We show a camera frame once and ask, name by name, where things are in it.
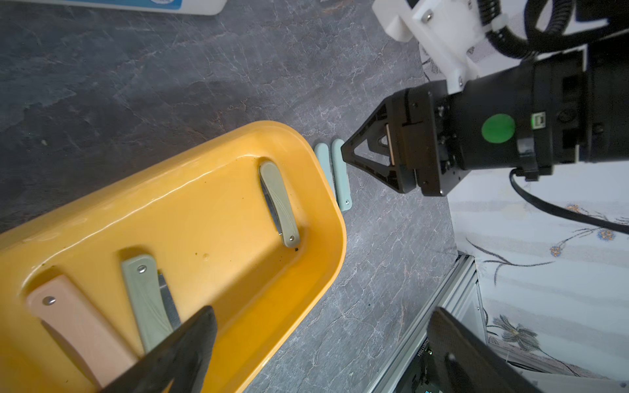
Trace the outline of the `teal folding fruit knife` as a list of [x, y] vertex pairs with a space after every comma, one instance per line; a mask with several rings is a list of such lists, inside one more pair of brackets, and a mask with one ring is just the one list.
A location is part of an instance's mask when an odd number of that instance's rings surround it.
[[333, 192], [334, 199], [337, 200], [336, 183], [334, 178], [334, 164], [333, 164], [333, 150], [332, 147], [324, 142], [319, 142], [314, 146], [314, 153], [317, 157], [319, 165], [324, 172], [329, 186]]
[[334, 184], [337, 196], [337, 204], [342, 212], [349, 211], [352, 206], [352, 194], [349, 176], [347, 173], [347, 163], [342, 157], [342, 139], [335, 139], [331, 145], [331, 158], [334, 171]]

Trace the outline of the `grey green folding fruit knife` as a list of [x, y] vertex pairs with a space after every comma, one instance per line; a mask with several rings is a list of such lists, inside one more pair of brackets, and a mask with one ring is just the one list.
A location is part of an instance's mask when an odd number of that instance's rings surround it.
[[181, 326], [165, 275], [151, 255], [138, 255], [121, 264], [124, 284], [144, 352], [155, 349]]

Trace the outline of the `yellow plastic storage tray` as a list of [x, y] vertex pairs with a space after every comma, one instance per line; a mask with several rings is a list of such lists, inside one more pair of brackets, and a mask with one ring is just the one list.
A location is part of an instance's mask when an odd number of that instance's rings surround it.
[[[301, 236], [282, 243], [259, 166], [278, 166]], [[342, 214], [308, 142], [260, 121], [206, 142], [1, 236], [1, 389], [96, 392], [27, 296], [64, 275], [138, 359], [144, 354], [121, 264], [151, 255], [180, 319], [211, 306], [218, 335], [205, 392], [241, 392], [339, 274]]]

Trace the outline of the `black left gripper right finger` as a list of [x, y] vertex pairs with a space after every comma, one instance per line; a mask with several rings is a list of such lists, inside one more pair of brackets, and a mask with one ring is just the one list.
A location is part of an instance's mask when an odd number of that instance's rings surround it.
[[443, 392], [538, 392], [446, 309], [437, 307], [428, 326]]

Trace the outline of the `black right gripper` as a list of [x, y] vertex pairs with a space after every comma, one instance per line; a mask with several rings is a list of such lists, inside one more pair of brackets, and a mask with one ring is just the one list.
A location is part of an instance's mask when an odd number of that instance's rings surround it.
[[408, 89], [404, 99], [405, 163], [401, 113], [390, 100], [341, 148], [348, 165], [398, 193], [418, 185], [426, 197], [443, 197], [474, 170], [514, 169], [536, 181], [556, 165], [578, 162], [586, 146], [581, 51], [524, 62], [473, 80], [459, 93], [431, 82]]

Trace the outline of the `olive green folding fruit knife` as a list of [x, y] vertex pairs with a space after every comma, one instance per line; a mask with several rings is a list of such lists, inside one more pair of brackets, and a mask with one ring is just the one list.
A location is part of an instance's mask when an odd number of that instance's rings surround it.
[[260, 185], [275, 227], [288, 248], [298, 248], [301, 236], [279, 168], [270, 160], [259, 166]]

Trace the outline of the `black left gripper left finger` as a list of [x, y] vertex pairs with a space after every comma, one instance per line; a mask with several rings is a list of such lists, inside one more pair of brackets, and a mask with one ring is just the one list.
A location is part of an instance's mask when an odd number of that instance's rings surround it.
[[204, 306], [104, 392], [200, 392], [218, 332], [215, 311]]

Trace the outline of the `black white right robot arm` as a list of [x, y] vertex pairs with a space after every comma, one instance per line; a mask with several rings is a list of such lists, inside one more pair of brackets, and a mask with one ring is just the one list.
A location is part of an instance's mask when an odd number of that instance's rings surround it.
[[443, 197], [472, 170], [528, 181], [628, 157], [628, 4], [529, 1], [524, 36], [498, 1], [376, 1], [442, 72], [385, 98], [342, 158], [398, 193]]

